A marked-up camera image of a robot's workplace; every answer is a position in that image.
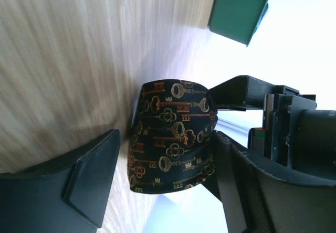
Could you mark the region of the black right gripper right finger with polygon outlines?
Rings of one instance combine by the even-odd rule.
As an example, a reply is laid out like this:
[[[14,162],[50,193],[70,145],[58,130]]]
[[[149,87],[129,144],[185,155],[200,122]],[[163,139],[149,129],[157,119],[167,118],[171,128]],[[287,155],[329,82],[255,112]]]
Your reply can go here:
[[[335,232],[335,181],[271,161],[220,131],[211,134],[210,192],[229,232]]]

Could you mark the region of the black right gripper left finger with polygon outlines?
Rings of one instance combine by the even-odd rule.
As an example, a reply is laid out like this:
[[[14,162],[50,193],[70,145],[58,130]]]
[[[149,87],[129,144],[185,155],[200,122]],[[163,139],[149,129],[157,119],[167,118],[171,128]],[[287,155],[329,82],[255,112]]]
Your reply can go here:
[[[120,144],[119,130],[110,130],[52,160],[1,174],[1,232],[96,232]]]

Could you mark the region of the black tie with gold keys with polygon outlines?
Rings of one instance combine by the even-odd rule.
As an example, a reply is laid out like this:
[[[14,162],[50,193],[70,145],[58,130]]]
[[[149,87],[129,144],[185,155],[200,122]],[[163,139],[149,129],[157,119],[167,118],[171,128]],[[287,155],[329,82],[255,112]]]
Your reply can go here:
[[[166,194],[205,182],[215,172],[209,140],[217,121],[205,86],[178,79],[143,84],[128,149],[130,189]]]

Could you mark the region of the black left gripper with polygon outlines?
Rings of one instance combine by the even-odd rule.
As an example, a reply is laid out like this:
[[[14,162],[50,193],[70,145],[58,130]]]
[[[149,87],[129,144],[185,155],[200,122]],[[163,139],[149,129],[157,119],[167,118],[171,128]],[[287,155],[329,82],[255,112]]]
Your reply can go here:
[[[236,76],[209,90],[219,110],[262,110],[249,131],[248,149],[285,167],[335,177],[335,111],[318,110],[299,90],[252,76]]]

